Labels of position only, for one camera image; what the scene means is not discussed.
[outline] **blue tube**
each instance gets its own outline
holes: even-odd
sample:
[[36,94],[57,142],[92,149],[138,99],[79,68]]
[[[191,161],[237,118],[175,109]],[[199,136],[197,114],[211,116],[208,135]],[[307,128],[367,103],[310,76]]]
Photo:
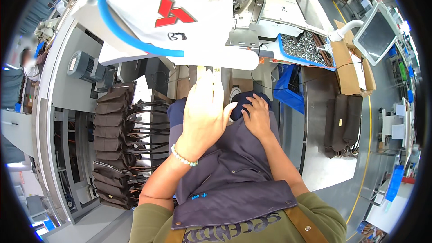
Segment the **blue tube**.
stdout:
[[101,14],[102,20],[105,22],[107,27],[111,30],[114,35],[116,35],[120,40],[126,42],[127,44],[143,50],[147,53],[152,53],[159,56],[176,56],[183,57],[183,51],[169,50],[154,45],[144,43],[128,33],[126,33],[114,20],[111,13],[108,10],[108,5],[106,0],[98,0],[98,9]]

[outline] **bracelet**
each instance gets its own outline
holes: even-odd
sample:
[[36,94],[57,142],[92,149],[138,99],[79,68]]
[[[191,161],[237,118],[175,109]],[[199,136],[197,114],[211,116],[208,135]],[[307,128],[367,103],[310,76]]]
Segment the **bracelet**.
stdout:
[[176,144],[173,144],[173,145],[172,145],[172,147],[171,147],[171,151],[172,151],[172,153],[174,154],[174,156],[175,156],[177,159],[179,159],[182,163],[187,164],[187,165],[190,165],[190,166],[192,166],[192,167],[198,165],[198,161],[191,162],[191,161],[188,161],[187,159],[183,158],[182,156],[180,156],[180,155],[176,152],[175,145],[176,145]]

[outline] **white sneaker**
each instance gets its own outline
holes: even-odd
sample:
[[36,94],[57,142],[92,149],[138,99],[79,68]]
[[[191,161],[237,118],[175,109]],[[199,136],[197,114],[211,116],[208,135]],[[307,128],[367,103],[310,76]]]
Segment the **white sneaker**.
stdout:
[[[229,100],[230,100],[229,103],[232,102],[232,98],[234,98],[235,95],[240,94],[240,93],[241,93],[241,90],[240,90],[239,87],[233,87],[233,88],[231,89],[231,94],[230,94],[230,96],[229,96]],[[229,120],[230,122],[234,122],[234,120],[231,119],[231,116],[228,118],[228,120]]]

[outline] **navy apron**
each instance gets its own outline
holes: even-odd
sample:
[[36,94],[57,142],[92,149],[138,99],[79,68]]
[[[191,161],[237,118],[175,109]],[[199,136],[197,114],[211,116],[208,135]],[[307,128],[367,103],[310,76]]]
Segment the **navy apron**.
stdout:
[[[279,141],[276,118],[269,114]],[[170,129],[170,148],[182,130],[183,124]],[[227,126],[199,164],[180,179],[175,195],[179,206],[171,229],[237,224],[297,205],[286,181],[273,180],[264,148],[243,118]]]

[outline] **monitor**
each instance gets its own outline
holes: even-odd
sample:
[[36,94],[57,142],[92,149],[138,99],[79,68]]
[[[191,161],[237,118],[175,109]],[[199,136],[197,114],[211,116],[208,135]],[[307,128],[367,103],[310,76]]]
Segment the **monitor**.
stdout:
[[372,14],[354,36],[354,45],[362,52],[372,66],[378,64],[387,54],[400,34],[396,22],[386,6],[379,2]]

